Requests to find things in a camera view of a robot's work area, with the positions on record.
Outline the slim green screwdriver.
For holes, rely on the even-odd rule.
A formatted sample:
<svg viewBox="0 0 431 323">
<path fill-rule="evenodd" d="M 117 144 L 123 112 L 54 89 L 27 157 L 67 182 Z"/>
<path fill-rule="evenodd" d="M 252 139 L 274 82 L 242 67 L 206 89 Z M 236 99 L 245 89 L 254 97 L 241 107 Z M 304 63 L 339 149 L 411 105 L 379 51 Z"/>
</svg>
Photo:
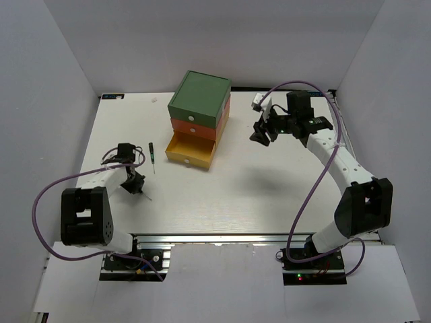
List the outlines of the slim green screwdriver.
<svg viewBox="0 0 431 323">
<path fill-rule="evenodd" d="M 142 194 L 145 198 L 147 198 L 148 200 L 152 201 L 152 199 L 151 199 L 148 195 L 146 195 L 144 192 L 141 192 L 141 194 Z"/>
</svg>

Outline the slim black screwdriver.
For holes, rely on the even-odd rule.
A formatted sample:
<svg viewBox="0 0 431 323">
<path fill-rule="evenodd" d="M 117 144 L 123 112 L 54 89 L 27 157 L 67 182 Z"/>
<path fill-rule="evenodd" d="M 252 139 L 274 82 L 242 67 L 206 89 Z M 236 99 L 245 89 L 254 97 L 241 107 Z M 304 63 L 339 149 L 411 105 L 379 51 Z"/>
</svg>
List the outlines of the slim black screwdriver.
<svg viewBox="0 0 431 323">
<path fill-rule="evenodd" d="M 149 152 L 150 152 L 150 159 L 151 159 L 151 163 L 152 163 L 153 173 L 156 174 L 155 157 L 154 157 L 154 144 L 152 142 L 149 142 L 148 147 L 149 147 Z"/>
</svg>

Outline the green top drawer box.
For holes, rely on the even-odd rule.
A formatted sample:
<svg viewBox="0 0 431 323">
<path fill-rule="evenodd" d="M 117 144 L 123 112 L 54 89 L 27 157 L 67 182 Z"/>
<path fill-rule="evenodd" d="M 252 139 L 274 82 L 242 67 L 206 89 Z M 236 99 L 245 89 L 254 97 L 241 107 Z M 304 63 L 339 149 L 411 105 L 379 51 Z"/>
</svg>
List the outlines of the green top drawer box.
<svg viewBox="0 0 431 323">
<path fill-rule="evenodd" d="M 214 129 L 230 97 L 232 80 L 187 71 L 168 103 L 172 119 Z"/>
</svg>

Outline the yellow bottom drawer box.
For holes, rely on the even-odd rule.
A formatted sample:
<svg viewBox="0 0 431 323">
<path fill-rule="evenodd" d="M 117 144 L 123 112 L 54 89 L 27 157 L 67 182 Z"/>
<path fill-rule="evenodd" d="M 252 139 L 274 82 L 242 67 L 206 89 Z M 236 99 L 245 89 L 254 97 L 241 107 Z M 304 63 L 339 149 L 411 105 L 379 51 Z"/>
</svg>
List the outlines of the yellow bottom drawer box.
<svg viewBox="0 0 431 323">
<path fill-rule="evenodd" d="M 220 141 L 212 141 L 179 131 L 174 134 L 165 150 L 169 160 L 210 169 Z"/>
</svg>

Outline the orange drawer box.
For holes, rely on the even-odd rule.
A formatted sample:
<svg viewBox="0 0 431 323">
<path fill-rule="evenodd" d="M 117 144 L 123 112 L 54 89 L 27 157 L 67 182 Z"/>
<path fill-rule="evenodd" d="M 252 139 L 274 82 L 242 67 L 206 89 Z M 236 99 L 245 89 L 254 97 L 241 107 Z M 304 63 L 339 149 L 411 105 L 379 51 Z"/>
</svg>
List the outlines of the orange drawer box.
<svg viewBox="0 0 431 323">
<path fill-rule="evenodd" d="M 220 138 L 222 136 L 222 133 L 225 129 L 226 123 L 229 118 L 230 99 L 231 97 L 229 96 L 228 101 L 226 102 L 223 108 L 221 118 L 215 129 L 201 126 L 198 124 L 193 124 L 192 122 L 186 122 L 183 120 L 171 118 L 170 121 L 171 121 L 173 130 L 179 131 L 188 135 L 216 141 L 218 143 L 220 141 Z"/>
</svg>

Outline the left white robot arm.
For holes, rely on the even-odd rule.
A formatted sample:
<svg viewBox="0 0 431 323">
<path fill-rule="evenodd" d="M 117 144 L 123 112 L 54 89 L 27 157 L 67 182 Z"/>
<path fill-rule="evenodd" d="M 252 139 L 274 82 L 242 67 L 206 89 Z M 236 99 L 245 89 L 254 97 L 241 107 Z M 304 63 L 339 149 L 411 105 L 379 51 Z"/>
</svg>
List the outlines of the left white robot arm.
<svg viewBox="0 0 431 323">
<path fill-rule="evenodd" d="M 110 197 L 122 188 L 142 194 L 145 176 L 136 167 L 145 161 L 142 149 L 120 143 L 102 158 L 102 168 L 78 188 L 61 195 L 61 241 L 66 246 L 94 247 L 119 253 L 127 268 L 141 264 L 142 251 L 133 246 L 134 237 L 114 228 Z"/>
</svg>

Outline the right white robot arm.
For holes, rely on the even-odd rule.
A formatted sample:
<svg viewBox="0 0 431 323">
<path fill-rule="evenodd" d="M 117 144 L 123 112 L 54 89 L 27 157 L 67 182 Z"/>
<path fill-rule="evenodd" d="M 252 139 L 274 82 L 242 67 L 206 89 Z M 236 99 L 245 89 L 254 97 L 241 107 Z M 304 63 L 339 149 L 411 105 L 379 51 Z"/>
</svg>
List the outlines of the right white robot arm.
<svg viewBox="0 0 431 323">
<path fill-rule="evenodd" d="M 341 144 L 333 125 L 324 116 L 314 115 L 308 92 L 289 92 L 286 97 L 288 107 L 283 115 L 278 115 L 271 97 L 255 95 L 251 106 L 261 117 L 253 125 L 250 139 L 268 146 L 279 135 L 293 135 L 334 179 L 341 193 L 334 219 L 305 244 L 305 263 L 320 268 L 328 261 L 328 252 L 390 224 L 393 185 L 364 169 Z"/>
</svg>

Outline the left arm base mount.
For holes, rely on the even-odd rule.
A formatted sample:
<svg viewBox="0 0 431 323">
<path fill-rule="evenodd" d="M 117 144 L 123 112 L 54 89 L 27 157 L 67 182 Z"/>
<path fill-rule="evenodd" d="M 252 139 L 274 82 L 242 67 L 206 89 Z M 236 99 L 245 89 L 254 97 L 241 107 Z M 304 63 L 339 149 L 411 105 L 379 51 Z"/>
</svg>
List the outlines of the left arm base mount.
<svg viewBox="0 0 431 323">
<path fill-rule="evenodd" d="M 129 254 L 131 258 L 104 256 L 100 281 L 161 282 L 170 266 L 172 245 L 138 242 Z"/>
</svg>

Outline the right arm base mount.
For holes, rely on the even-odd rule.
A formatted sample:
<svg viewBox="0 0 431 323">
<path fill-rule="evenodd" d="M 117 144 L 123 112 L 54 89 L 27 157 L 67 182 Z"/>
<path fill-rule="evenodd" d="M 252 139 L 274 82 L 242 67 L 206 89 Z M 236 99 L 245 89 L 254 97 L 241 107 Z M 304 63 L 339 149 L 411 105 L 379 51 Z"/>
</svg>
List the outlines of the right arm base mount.
<svg viewBox="0 0 431 323">
<path fill-rule="evenodd" d="M 286 248 L 275 254 L 281 263 L 284 286 L 346 285 L 345 265 L 340 251 L 310 262 L 295 263 Z"/>
</svg>

